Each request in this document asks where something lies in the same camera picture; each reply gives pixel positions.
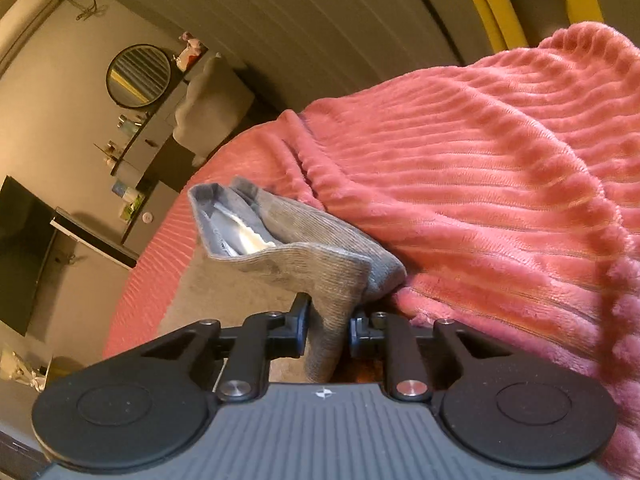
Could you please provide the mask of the grey knit pants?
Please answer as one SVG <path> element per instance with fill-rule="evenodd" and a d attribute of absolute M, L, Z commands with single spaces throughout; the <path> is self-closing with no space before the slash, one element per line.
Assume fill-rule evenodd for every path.
<path fill-rule="evenodd" d="M 198 239 L 158 333 L 213 318 L 239 326 L 254 313 L 311 298 L 306 349 L 273 365 L 282 382 L 328 382 L 358 307 L 405 283 L 405 266 L 349 223 L 243 178 L 190 188 Z"/>

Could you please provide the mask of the grey drawer cabinet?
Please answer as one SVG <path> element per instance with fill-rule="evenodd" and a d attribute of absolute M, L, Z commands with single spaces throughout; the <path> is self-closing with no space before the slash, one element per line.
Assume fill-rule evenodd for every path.
<path fill-rule="evenodd" d="M 178 193 L 173 188 L 164 182 L 157 182 L 134 212 L 122 236 L 122 246 L 140 256 L 160 228 L 177 197 Z"/>

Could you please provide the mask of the green tissue pack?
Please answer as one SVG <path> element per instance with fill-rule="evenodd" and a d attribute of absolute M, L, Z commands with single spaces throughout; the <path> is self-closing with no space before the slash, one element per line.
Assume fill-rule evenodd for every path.
<path fill-rule="evenodd" d="M 119 219 L 122 222 L 129 223 L 137 214 L 143 202 L 143 195 L 136 196 L 132 202 L 125 202 L 120 208 Z"/>

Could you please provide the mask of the white tower fan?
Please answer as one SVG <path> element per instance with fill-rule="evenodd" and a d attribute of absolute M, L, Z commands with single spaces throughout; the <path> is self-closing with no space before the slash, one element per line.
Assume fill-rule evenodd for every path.
<path fill-rule="evenodd" d="M 133 269 L 137 264 L 138 256 L 134 252 L 89 228 L 61 208 L 55 209 L 50 225 L 76 243 L 88 247 L 125 269 Z"/>

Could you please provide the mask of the pink ribbed blanket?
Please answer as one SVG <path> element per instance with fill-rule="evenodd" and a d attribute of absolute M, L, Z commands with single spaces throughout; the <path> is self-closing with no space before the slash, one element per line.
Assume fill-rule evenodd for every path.
<path fill-rule="evenodd" d="M 639 50 L 601 23 L 288 110 L 192 178 L 340 218 L 402 261 L 393 305 L 597 379 L 639 474 Z"/>

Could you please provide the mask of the grey vanity desk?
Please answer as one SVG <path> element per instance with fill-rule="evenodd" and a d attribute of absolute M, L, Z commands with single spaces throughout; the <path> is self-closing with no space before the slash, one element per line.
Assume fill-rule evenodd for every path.
<path fill-rule="evenodd" d="M 122 149 L 111 175 L 130 188 L 160 181 L 179 192 L 194 173 L 194 154 L 172 135 L 188 85 L 179 82 Z"/>

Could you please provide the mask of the white upholstered chair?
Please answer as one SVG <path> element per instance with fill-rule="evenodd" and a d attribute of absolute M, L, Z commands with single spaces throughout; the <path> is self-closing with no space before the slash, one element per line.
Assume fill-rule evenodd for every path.
<path fill-rule="evenodd" d="M 174 140 L 193 154 L 192 166 L 208 156 L 239 127 L 255 95 L 227 60 L 216 53 L 198 63 L 198 73 L 186 85 L 186 96 L 175 111 Z"/>

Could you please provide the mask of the black television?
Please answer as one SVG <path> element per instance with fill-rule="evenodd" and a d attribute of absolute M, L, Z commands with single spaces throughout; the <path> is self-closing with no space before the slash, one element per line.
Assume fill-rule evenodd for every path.
<path fill-rule="evenodd" d="M 55 229 L 54 210 L 7 176 L 0 195 L 1 322 L 25 336 Z"/>

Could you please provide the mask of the pink plush toy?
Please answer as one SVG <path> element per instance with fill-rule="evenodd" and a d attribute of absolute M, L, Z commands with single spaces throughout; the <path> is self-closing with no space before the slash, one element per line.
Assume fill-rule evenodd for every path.
<path fill-rule="evenodd" d="M 175 63 L 178 70 L 185 73 L 208 51 L 208 47 L 190 32 L 184 32 L 180 36 L 180 40 L 184 42 L 184 47 L 175 56 Z"/>

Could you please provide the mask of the round black mirror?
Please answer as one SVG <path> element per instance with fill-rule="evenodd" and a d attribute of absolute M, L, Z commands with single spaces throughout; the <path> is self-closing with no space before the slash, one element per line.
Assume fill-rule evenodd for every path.
<path fill-rule="evenodd" d="M 171 59 L 164 50 L 134 44 L 121 50 L 107 67 L 106 91 L 118 106 L 141 110 L 168 91 L 171 77 Z"/>

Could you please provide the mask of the grey curtain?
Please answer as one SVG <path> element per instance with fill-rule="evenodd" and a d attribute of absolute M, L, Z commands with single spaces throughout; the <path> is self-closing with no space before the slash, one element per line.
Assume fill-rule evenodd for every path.
<path fill-rule="evenodd" d="M 277 108 L 299 110 L 492 52 L 472 0 L 118 0 L 223 53 Z"/>

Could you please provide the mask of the white air conditioner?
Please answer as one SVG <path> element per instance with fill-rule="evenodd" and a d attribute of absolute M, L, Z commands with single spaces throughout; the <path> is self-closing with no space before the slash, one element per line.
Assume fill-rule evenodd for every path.
<path fill-rule="evenodd" d="M 4 74 L 60 0 L 16 0 L 1 18 L 0 70 Z"/>

